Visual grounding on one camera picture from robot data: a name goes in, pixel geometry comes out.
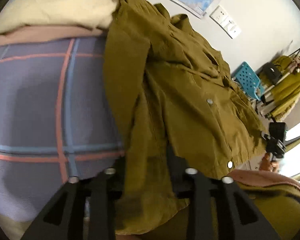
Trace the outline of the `person's right hand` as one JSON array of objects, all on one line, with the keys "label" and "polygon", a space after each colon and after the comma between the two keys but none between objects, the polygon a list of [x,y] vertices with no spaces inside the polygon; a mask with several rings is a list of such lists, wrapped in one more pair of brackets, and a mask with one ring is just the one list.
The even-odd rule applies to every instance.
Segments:
[{"label": "person's right hand", "polygon": [[266,153],[259,165],[259,171],[268,171],[277,173],[279,171],[280,163],[278,161],[271,161],[270,154]]}]

